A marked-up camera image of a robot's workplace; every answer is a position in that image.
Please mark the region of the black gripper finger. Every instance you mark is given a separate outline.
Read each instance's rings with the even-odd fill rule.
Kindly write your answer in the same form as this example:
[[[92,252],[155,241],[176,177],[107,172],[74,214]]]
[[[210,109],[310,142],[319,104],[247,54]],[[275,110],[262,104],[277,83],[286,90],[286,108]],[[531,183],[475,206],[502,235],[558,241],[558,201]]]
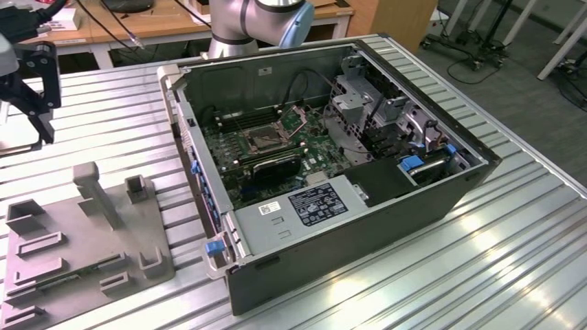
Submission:
[[[42,78],[43,90],[36,92],[27,84],[22,87],[19,109],[28,116],[40,139],[47,144],[55,141],[55,129],[50,123],[54,109],[62,106],[60,70],[58,49],[54,43],[38,42],[18,45],[22,63]]]

